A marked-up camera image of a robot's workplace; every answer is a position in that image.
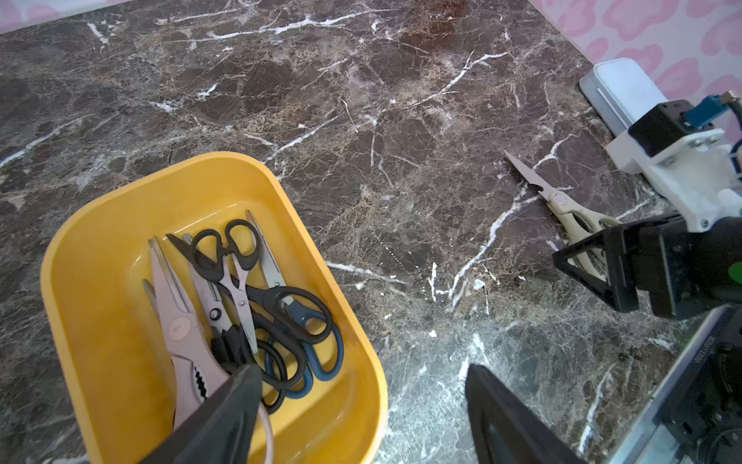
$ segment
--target beige kitchen scissors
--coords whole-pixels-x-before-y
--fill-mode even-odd
[[[538,186],[541,189],[539,193],[546,199],[546,206],[556,215],[556,218],[559,219],[559,222],[567,230],[567,237],[569,237],[571,244],[576,244],[594,233],[600,232],[607,226],[617,226],[621,223],[616,218],[595,212],[592,209],[587,209],[575,200],[572,200],[569,195],[552,187],[541,176],[536,174],[533,169],[526,166],[507,151],[505,152],[505,156],[508,157],[513,166],[518,169],[529,184]],[[595,248],[591,249],[591,252],[605,266],[605,253]],[[586,272],[603,279],[603,275],[595,269],[587,252],[577,255],[577,260]]]

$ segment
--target pink floral wallpaper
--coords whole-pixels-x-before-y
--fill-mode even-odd
[[[531,0],[593,63],[631,58],[668,99],[742,94],[742,0]],[[717,124],[737,141],[736,119]]]
[[[128,0],[0,0],[0,33]]]

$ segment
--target marble countertop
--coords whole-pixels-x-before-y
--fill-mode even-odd
[[[0,62],[2,462],[85,453],[39,292],[54,233],[207,151],[266,163],[345,292],[389,386],[380,464],[476,461],[473,363],[598,463],[682,347],[551,264],[564,232],[504,150],[588,208],[665,204],[526,0],[133,1],[0,36]]]

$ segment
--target white lid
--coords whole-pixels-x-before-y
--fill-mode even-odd
[[[659,103],[667,101],[637,62],[619,58],[593,67],[595,85],[628,128]]]

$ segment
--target blue-handled scissors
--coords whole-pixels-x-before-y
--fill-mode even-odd
[[[265,236],[263,236],[263,232],[260,230],[260,226],[258,226],[255,217],[253,217],[250,211],[247,212],[247,220],[252,223],[260,236],[261,249],[259,260],[260,268],[263,270],[263,274],[266,276],[266,282],[268,282],[268,290],[266,291],[266,294],[272,293],[272,290],[275,291],[282,288],[291,288],[286,287],[286,281],[283,279],[283,275],[278,268],[278,263],[273,256],[273,252],[271,252],[270,246],[268,246],[268,241],[266,240]],[[301,289],[292,288],[291,292],[286,292],[285,295],[280,295],[280,301],[283,302],[284,308],[279,308],[279,310],[288,310],[291,319],[293,319],[296,324],[305,329],[309,321],[313,319],[327,324],[327,317],[325,316],[325,314],[309,309],[298,300],[295,300],[292,295],[299,295],[309,299],[312,303],[317,304],[317,306],[321,308],[323,312],[325,308],[324,303],[322,303],[319,298],[315,297],[313,294],[307,292],[306,290],[301,290],[300,292],[296,290]],[[306,354],[306,359],[309,362],[309,369],[307,369],[304,373],[304,385],[301,390],[288,390],[286,392],[286,398],[298,399],[305,397],[312,389],[312,385],[314,383],[314,381],[312,380],[312,374],[314,374],[314,377],[317,377],[317,380],[321,382],[328,382],[338,375],[338,372],[340,372],[340,368],[343,365],[345,348],[343,345],[343,336],[341,335],[340,329],[338,329],[338,326],[336,324],[332,325],[332,334],[335,337],[335,343],[338,346],[338,358],[335,360],[335,366],[331,370],[324,370],[324,367],[322,366],[319,356],[317,356],[317,352],[314,346],[312,346],[312,343],[302,340],[301,343],[304,348],[304,353]],[[269,375],[273,375],[272,363],[267,358],[265,360],[265,369]]]

